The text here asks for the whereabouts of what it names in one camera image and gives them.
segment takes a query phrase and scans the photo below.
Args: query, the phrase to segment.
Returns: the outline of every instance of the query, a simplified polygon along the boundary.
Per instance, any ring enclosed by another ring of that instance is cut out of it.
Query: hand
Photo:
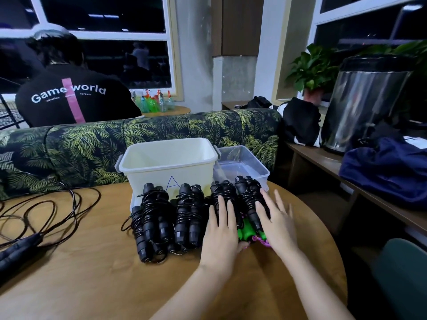
[[[233,272],[234,260],[247,242],[240,242],[238,237],[236,215],[231,201],[226,203],[218,196],[220,224],[216,220],[215,208],[209,208],[203,246],[201,249],[200,267],[215,272],[223,279],[228,279]]]
[[[283,257],[284,253],[298,249],[292,206],[289,204],[287,213],[277,190],[274,190],[277,205],[263,189],[261,189],[261,194],[270,209],[270,220],[259,201],[255,202],[258,217],[270,246],[280,257]]]

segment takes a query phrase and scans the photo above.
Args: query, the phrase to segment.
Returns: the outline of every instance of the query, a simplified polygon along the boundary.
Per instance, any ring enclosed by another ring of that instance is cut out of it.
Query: dark hair
[[[40,40],[31,38],[27,41],[27,45],[36,52],[40,62],[45,66],[51,62],[77,66],[83,64],[83,46],[72,34],[63,37],[44,37]]]

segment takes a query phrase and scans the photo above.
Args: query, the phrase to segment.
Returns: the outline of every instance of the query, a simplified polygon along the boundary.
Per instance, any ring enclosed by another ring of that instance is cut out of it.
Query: flower pot
[[[319,106],[322,101],[323,96],[323,89],[317,88],[313,91],[310,91],[309,89],[304,90],[304,101],[311,102],[315,106]]]

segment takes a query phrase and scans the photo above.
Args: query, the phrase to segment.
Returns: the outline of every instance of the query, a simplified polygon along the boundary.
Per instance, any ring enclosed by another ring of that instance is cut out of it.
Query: palm leaf pattern upholstery
[[[218,147],[245,145],[271,171],[280,114],[271,109],[67,124],[0,132],[0,200],[68,187],[125,182],[115,163],[139,142],[204,137]]]

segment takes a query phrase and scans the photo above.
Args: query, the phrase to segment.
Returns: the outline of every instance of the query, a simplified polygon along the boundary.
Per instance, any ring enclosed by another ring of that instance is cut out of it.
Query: white plastic bin
[[[239,175],[256,179],[264,190],[268,191],[267,178],[270,171],[246,146],[218,148],[221,158],[215,164],[213,179],[222,182],[229,180],[234,183]]]
[[[162,186],[175,198],[182,183],[199,184],[210,195],[214,163],[218,153],[206,138],[141,142],[129,146],[116,163],[128,177],[133,194],[142,194],[144,184]]]

